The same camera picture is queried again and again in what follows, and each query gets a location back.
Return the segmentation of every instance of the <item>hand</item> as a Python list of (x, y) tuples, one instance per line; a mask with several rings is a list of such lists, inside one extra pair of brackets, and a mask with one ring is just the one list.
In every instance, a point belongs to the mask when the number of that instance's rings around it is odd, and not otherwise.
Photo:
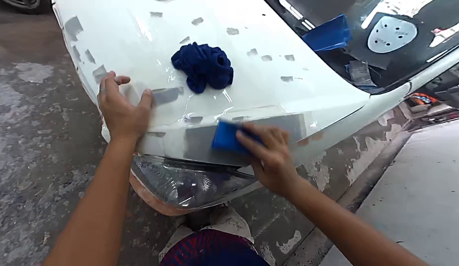
[(100, 83), (98, 105), (105, 117), (111, 140), (126, 138), (137, 141), (148, 127), (152, 91), (146, 89), (142, 93), (138, 106), (132, 106), (119, 92), (118, 88), (118, 85), (126, 84), (130, 81), (129, 77), (117, 77), (114, 71), (110, 71)]
[(242, 131), (236, 132), (238, 141), (255, 156), (251, 159), (251, 165), (257, 179), (272, 192), (288, 197), (302, 179), (293, 166), (289, 133), (277, 127), (256, 126), (252, 123), (244, 123), (243, 126), (259, 136), (265, 145), (254, 141)]

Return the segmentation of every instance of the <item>white sanding pad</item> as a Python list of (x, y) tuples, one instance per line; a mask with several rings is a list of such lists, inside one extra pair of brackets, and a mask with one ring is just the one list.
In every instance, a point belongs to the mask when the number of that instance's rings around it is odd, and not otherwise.
[(368, 37), (371, 51), (385, 53), (399, 49), (417, 36), (417, 27), (407, 21), (383, 16), (375, 24)]

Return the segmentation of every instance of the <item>blue microfiber towel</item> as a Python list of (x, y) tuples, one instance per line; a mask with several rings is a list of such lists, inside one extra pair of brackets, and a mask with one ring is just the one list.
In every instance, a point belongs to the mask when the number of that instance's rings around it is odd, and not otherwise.
[(261, 138), (248, 132), (241, 125), (232, 124), (224, 121), (218, 122), (216, 126), (215, 136), (213, 137), (212, 149), (230, 150), (244, 154), (251, 154), (241, 143), (236, 139), (236, 131), (241, 130), (250, 138), (257, 142), (261, 142)]
[(176, 69), (187, 74), (187, 85), (196, 93), (202, 93), (207, 82), (215, 89), (224, 89), (233, 83), (231, 62), (219, 47), (184, 45), (171, 60)]
[(346, 16), (341, 14), (315, 27), (302, 36), (302, 40), (313, 51), (327, 51), (348, 46), (348, 41), (351, 40), (351, 33)]

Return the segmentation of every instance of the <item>windshield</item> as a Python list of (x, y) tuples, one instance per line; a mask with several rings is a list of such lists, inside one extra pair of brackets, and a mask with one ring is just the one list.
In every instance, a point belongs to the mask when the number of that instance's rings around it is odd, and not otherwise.
[[(351, 40), (343, 48), (316, 53), (339, 75), (351, 80), (350, 61), (369, 65), (375, 85), (395, 88), (459, 45), (459, 0), (266, 0), (300, 36), (339, 14), (345, 14)], [(384, 16), (415, 25), (406, 45), (385, 53), (368, 47), (368, 37)]]

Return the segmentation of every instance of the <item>person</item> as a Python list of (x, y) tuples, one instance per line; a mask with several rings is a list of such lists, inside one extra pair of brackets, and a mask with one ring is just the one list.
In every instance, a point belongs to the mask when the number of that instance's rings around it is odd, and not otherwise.
[[(148, 89), (137, 106), (128, 103), (118, 90), (118, 85), (128, 82), (129, 77), (116, 77), (111, 71), (100, 84), (99, 108), (111, 141), (45, 266), (117, 264), (132, 154), (148, 128), (152, 104)], [(259, 181), (294, 204), (353, 265), (426, 265), (301, 178), (293, 166), (288, 132), (250, 123), (244, 126), (263, 143), (237, 132), (238, 141), (254, 155), (251, 164)], [(216, 224), (198, 232), (180, 226), (159, 256), (161, 265), (268, 265), (257, 254), (244, 219), (231, 208), (220, 207), (218, 211)]]

